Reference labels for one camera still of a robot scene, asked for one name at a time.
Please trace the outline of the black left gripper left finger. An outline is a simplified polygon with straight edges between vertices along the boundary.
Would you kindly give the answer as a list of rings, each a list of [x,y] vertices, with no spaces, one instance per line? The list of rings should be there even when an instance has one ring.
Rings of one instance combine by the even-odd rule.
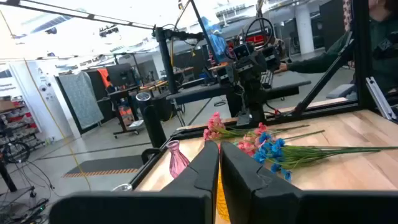
[[[183,172],[158,192],[76,192],[56,202],[50,224],[213,224],[219,150],[207,141]]]

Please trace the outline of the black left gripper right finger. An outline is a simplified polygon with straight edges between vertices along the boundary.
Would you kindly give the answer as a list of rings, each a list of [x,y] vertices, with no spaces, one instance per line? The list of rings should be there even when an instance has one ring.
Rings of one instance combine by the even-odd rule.
[[[398,191],[301,190],[226,141],[220,159],[231,224],[398,224]]]

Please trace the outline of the blue flower bunch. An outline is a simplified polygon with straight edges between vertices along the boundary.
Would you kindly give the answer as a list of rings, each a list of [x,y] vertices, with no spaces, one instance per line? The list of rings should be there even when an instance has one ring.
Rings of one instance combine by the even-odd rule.
[[[280,173],[286,181],[290,182],[293,170],[296,168],[312,166],[340,154],[384,150],[398,150],[398,146],[293,146],[287,145],[282,138],[273,140],[270,134],[264,133],[259,137],[259,147],[252,158],[262,165],[269,162],[272,173]]]

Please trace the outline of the pink flower bunch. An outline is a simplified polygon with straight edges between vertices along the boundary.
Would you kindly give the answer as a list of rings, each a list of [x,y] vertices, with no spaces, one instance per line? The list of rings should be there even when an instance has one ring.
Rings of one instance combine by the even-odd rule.
[[[235,145],[247,155],[253,156],[261,146],[275,142],[278,134],[307,127],[309,127],[308,124],[287,128],[268,128],[265,124],[259,123],[258,128],[248,131],[243,136],[243,139],[235,143]]]
[[[207,128],[203,131],[204,140],[221,140],[240,138],[243,141],[254,142],[261,134],[279,134],[293,129],[308,127],[308,125],[292,126],[288,128],[268,128],[265,124],[259,123],[256,128],[227,128],[222,121],[219,112],[214,113],[207,121]]]

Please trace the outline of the yellow glass vase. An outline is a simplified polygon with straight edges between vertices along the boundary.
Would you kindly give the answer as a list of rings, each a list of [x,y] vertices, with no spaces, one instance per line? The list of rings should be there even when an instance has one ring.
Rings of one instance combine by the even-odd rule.
[[[230,224],[228,207],[226,203],[226,199],[224,196],[223,184],[221,180],[221,169],[218,171],[218,188],[217,188],[217,198],[216,198],[216,209],[218,212],[219,220],[222,220],[222,223]]]

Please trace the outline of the pink glass vase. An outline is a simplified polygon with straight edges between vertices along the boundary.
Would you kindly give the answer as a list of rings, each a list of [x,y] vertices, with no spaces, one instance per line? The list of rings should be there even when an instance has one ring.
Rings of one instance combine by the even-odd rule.
[[[166,144],[170,151],[170,175],[175,179],[189,165],[190,161],[180,151],[180,141],[173,140]]]

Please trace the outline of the black tower fan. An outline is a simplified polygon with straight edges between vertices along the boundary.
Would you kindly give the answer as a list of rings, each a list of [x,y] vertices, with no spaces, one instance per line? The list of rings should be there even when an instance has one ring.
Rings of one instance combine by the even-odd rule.
[[[136,95],[136,101],[141,111],[152,146],[155,148],[162,147],[163,143],[166,142],[166,136],[157,110],[152,102],[151,95],[148,92],[140,92]]]

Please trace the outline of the hazard striped floor mat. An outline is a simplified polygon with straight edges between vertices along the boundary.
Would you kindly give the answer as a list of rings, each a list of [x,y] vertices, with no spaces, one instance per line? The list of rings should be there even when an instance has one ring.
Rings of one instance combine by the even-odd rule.
[[[97,175],[135,173],[142,165],[142,159],[139,155],[96,159],[81,163],[79,167],[73,168],[62,177],[83,177],[84,175],[90,177]]]

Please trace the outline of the grey desk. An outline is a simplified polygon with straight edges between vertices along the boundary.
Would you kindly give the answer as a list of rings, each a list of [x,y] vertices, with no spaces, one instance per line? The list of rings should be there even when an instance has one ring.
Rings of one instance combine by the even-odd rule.
[[[286,96],[298,95],[299,87],[310,85],[312,82],[298,73],[287,72],[283,75],[274,75],[272,87],[265,89],[266,99],[273,100]],[[189,88],[179,93],[167,96],[168,100],[177,104],[185,104],[193,101],[204,100],[233,92],[231,85],[212,85],[207,87],[199,87],[198,89]]]

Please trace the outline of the black keyboard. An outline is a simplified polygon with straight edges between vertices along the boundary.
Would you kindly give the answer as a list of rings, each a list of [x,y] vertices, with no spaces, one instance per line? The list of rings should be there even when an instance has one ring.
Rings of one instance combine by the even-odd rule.
[[[269,70],[261,73],[261,84],[265,89],[272,87],[273,77],[274,74]]]

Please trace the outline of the black rolling desk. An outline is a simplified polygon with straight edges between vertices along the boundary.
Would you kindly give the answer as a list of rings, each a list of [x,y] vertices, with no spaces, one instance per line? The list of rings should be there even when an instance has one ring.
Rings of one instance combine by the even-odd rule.
[[[126,133],[133,133],[135,135],[139,134],[139,131],[137,130],[137,128],[128,129],[126,127],[126,125],[123,121],[123,117],[119,112],[119,102],[121,101],[121,99],[125,98],[125,99],[127,99],[127,103],[129,105],[129,108],[131,109],[134,120],[137,121],[139,119],[139,117],[135,111],[135,107],[133,105],[133,100],[131,98],[131,94],[134,93],[134,91],[137,90],[138,88],[139,88],[138,86],[134,86],[134,87],[127,88],[125,90],[118,90],[113,93],[108,93],[108,97],[109,97],[110,101],[115,106],[115,114],[119,121],[119,125],[122,127],[122,131],[113,133],[113,136],[115,139],[117,139],[120,134],[126,134]]]

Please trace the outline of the black computer monitor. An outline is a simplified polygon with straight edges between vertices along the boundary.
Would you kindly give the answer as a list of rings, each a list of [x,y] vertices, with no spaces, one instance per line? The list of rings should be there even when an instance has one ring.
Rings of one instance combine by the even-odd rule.
[[[134,73],[129,63],[108,66],[106,70],[109,80],[114,86],[136,85]]]

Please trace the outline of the person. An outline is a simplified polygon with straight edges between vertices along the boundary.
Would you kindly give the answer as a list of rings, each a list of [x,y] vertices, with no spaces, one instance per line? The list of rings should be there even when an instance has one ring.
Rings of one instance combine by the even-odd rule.
[[[398,0],[368,0],[368,5],[370,49],[375,50],[390,33],[398,31]],[[282,63],[276,72],[289,70],[298,73],[325,73],[345,46],[347,37],[346,32],[321,55],[302,61]],[[374,58],[370,75],[383,92],[398,90],[398,57],[379,60]]]

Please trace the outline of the grey patterned hanging cloth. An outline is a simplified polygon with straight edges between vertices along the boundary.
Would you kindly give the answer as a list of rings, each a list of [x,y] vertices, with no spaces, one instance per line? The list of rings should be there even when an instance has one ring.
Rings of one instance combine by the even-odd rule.
[[[60,75],[59,80],[81,129],[89,128],[104,119],[95,97],[91,79],[86,72]]]

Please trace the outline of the orange vest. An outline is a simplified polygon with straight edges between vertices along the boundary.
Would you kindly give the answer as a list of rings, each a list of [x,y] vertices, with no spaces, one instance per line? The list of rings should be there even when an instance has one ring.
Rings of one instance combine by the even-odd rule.
[[[97,71],[101,75],[101,79],[102,79],[102,81],[104,83],[105,88],[109,87],[110,86],[110,82],[109,82],[108,70],[106,68],[98,68]]]

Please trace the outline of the silver aluminium extrusion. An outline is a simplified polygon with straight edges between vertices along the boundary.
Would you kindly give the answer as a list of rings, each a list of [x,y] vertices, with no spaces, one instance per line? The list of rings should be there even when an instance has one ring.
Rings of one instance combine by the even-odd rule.
[[[366,78],[366,86],[382,117],[389,121],[398,121],[398,116],[387,102],[383,92],[373,77]]]

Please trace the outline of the storage shelf with boxes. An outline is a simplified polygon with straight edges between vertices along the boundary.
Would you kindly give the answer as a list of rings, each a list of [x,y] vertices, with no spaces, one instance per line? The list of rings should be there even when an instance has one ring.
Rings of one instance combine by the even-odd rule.
[[[45,143],[37,137],[38,125],[21,96],[0,96],[0,149],[12,142],[22,142],[33,150]]]

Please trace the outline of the overhead LED light bar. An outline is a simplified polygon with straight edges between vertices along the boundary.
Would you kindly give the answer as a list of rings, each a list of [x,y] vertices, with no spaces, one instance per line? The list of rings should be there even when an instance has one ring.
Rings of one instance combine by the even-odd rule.
[[[108,24],[116,24],[121,26],[134,27],[138,29],[152,30],[154,25],[141,24],[138,22],[128,21],[125,19],[117,19],[109,16],[101,16],[90,12],[83,12],[77,9],[69,9],[61,6],[54,6],[47,3],[37,2],[33,0],[0,0],[0,5],[18,7],[32,11],[45,12],[49,14],[58,14],[62,16],[76,17],[90,21],[105,22]]]

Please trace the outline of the black aluminium table frame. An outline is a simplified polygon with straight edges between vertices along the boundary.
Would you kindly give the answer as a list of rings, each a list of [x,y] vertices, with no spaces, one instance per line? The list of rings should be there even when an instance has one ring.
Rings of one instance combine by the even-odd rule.
[[[367,21],[365,22],[365,19],[369,19],[369,16],[365,16],[365,12],[368,12],[367,9],[365,9],[365,3],[364,0],[353,0],[351,3],[352,6],[352,13],[354,15],[353,17],[353,25],[354,31],[353,34],[351,33],[350,35],[353,35],[353,37],[350,36],[350,44],[353,46],[353,58],[355,60],[355,63],[358,63],[356,65],[355,69],[355,78],[356,78],[356,85],[358,95],[356,100],[348,100],[348,101],[339,101],[337,103],[329,103],[329,104],[322,104],[321,102],[319,105],[315,106],[310,106],[310,103],[306,102],[306,99],[312,97],[312,90],[306,96],[306,98],[303,100],[303,102],[300,102],[297,106],[299,107],[299,111],[295,112],[295,109],[292,111],[288,112],[288,115],[282,117],[278,116],[276,118],[272,117],[271,115],[268,116],[270,119],[268,121],[265,121],[266,125],[270,125],[271,127],[277,127],[281,126],[281,124],[304,124],[304,122],[307,121],[322,121],[326,122],[329,121],[327,118],[333,118],[337,116],[336,114],[343,114],[343,115],[350,115],[354,116],[356,111],[359,112],[369,112],[370,115],[376,116],[377,119],[381,119],[381,116],[378,115],[374,109],[376,103],[374,102],[373,97],[371,97],[371,91],[369,90],[368,87],[365,86],[366,84],[366,78],[371,77],[371,72],[369,69],[372,68],[372,62],[371,62],[371,56],[369,55],[371,53],[371,39],[369,37],[369,29],[366,27]],[[188,140],[194,141],[193,146],[197,146],[196,148],[201,149],[202,147],[199,147],[199,143],[202,144],[203,140],[200,140],[198,138],[193,138],[198,136],[198,131],[200,128],[204,127],[199,127],[199,128],[190,128],[190,129],[185,129],[182,131],[186,131],[185,133],[181,132],[180,134],[177,134],[176,139],[180,138],[180,140],[188,142]],[[157,171],[159,171],[161,165],[165,162],[165,155],[169,155],[169,150],[166,148],[166,143],[169,141],[173,140],[174,137],[170,137],[167,142],[162,145],[162,147],[158,150],[155,151],[154,156],[152,156],[139,170],[137,175],[130,181],[130,184],[132,185],[132,189],[144,189],[149,184],[149,181],[155,181],[158,183],[159,178],[155,176],[157,175]]]

